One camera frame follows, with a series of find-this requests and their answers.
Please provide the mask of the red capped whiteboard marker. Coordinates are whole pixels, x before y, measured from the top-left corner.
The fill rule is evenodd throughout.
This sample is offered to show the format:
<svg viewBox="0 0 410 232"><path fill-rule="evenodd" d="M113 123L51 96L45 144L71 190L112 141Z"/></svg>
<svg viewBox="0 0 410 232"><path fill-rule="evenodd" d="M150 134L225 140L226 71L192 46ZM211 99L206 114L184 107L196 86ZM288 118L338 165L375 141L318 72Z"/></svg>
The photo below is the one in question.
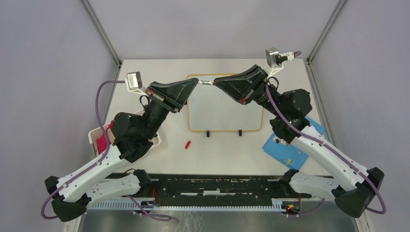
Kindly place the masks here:
<svg viewBox="0 0 410 232"><path fill-rule="evenodd" d="M214 82L213 81L205 81L205 80L199 80L198 84L200 85L209 85L209 86L213 86Z"/></svg>

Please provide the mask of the red marker cap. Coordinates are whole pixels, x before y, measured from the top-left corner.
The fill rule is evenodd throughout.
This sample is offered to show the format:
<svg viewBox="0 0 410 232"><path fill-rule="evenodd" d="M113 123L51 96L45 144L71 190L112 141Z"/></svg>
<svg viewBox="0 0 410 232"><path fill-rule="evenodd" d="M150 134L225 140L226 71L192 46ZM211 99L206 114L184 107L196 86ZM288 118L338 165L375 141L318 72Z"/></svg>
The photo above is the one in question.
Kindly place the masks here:
<svg viewBox="0 0 410 232"><path fill-rule="evenodd" d="M185 145L185 149L188 149L189 146L190 146L190 144L191 144L191 141L187 141L187 143L186 143L186 145Z"/></svg>

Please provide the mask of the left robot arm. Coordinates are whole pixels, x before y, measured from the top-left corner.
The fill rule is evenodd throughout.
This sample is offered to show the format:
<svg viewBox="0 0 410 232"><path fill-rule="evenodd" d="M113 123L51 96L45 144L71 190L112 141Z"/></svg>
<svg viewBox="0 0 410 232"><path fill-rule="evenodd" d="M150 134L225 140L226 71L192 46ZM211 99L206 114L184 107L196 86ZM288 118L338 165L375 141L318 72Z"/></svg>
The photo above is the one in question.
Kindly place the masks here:
<svg viewBox="0 0 410 232"><path fill-rule="evenodd" d="M128 91L138 92L148 99L141 115L120 112L111 127L114 141L106 131L103 136L106 148L103 153L64 177L51 176L45 185L54 218L71 221L100 202L119 196L138 194L148 196L152 191L151 180L144 170L136 170L123 178L105 182L104 179L117 169L130 165L143 157L153 146L153 138L169 113L178 113L198 85L197 78L170 84L152 82L143 87L140 78L123 82Z"/></svg>

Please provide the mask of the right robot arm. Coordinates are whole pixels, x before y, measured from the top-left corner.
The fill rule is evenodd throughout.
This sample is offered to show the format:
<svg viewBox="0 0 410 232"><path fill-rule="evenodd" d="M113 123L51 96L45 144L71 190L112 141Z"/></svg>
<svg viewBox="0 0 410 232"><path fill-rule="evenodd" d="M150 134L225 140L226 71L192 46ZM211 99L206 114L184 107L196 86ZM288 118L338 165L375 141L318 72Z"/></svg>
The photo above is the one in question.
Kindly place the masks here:
<svg viewBox="0 0 410 232"><path fill-rule="evenodd" d="M384 214L386 205L379 191L384 173L377 167L369 169L355 162L324 139L306 118L312 110L310 93L304 89L280 93L278 83L270 83L273 78L254 65L245 72L218 77L213 84L242 105L255 102L272 113L275 118L270 125L274 134L305 152L330 174L330 178L325 178L291 169L282 177L280 193L285 197L304 193L331 200L355 218L369 210L369 204L377 198L381 203L379 214Z"/></svg>

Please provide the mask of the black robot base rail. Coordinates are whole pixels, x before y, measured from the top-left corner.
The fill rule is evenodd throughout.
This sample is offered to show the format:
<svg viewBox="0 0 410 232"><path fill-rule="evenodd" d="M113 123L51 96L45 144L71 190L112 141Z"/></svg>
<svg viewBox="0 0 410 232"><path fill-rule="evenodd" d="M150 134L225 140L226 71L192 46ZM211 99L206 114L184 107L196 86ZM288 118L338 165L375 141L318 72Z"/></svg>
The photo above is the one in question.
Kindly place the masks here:
<svg viewBox="0 0 410 232"><path fill-rule="evenodd" d="M152 181L135 198L160 206L270 206L273 199L310 198L295 192L279 175L149 174Z"/></svg>

